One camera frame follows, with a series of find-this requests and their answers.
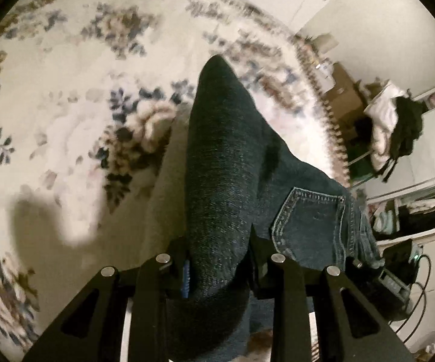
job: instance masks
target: jeans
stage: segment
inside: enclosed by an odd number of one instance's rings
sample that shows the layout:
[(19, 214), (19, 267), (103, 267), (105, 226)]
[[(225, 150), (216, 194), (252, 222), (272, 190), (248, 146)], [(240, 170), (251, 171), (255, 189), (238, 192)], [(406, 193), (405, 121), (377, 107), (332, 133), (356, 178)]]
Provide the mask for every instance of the jeans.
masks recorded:
[(353, 256), (381, 265), (370, 226), (349, 192), (296, 159), (220, 56), (201, 72), (185, 176), (191, 294), (168, 303), (174, 362), (226, 362), (251, 332), (272, 327), (272, 301), (250, 295), (243, 262), (251, 225), (278, 252), (323, 269)]

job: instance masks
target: white shelf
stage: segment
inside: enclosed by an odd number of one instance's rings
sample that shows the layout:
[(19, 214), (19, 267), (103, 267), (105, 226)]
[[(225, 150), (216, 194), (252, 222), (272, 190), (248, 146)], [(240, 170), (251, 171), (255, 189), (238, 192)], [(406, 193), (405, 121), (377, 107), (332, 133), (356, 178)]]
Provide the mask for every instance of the white shelf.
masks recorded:
[(391, 245), (398, 244), (399, 242), (406, 241), (408, 239), (424, 239), (426, 238), (427, 241), (435, 241), (435, 229), (424, 231), (423, 233), (417, 233), (417, 234), (411, 234), (409, 236), (403, 236), (395, 239), (385, 239), (382, 241), (377, 241), (377, 245), (380, 248), (388, 248)]
[(372, 179), (365, 183), (369, 202), (381, 202), (435, 185), (435, 108), (422, 115), (424, 128), (409, 156), (399, 158), (387, 183)]

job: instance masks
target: white cloth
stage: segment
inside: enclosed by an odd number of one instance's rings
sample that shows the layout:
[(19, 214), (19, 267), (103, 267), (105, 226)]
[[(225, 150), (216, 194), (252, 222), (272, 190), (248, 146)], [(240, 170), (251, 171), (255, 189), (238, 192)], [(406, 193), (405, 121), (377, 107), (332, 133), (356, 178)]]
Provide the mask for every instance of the white cloth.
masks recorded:
[(390, 136), (398, 121), (394, 99), (398, 96), (406, 96), (392, 81), (388, 81), (380, 92), (368, 105), (364, 113), (373, 121), (371, 163), (375, 170), (380, 170), (389, 159)]
[(428, 213), (431, 209), (435, 210), (435, 198), (416, 200), (407, 204), (407, 210), (409, 210), (410, 214), (416, 214), (418, 212)]

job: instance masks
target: cardboard box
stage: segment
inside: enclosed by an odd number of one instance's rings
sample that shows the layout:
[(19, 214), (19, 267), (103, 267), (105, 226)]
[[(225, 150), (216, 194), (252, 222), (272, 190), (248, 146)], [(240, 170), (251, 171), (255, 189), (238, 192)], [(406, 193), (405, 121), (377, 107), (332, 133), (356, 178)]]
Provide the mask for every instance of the cardboard box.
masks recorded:
[(339, 62), (333, 65), (333, 78), (336, 85), (327, 92), (333, 114), (338, 121), (342, 133), (350, 136), (357, 119), (363, 118), (364, 106), (354, 89), (354, 81)]

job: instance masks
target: black metal bracket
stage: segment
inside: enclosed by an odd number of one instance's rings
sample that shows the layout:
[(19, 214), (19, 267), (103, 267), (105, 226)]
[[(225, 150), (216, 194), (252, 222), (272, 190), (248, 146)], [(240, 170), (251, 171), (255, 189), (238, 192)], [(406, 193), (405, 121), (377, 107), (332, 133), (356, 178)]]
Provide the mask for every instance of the black metal bracket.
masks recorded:
[[(133, 299), (128, 362), (167, 362), (167, 299), (185, 297), (189, 254), (183, 238), (167, 255), (118, 272), (103, 268), (68, 304), (24, 362), (117, 362), (126, 306)], [(252, 230), (250, 288), (275, 301), (272, 362), (311, 362), (307, 297), (315, 306), (322, 362), (413, 362), (375, 307), (337, 267), (303, 268)]]

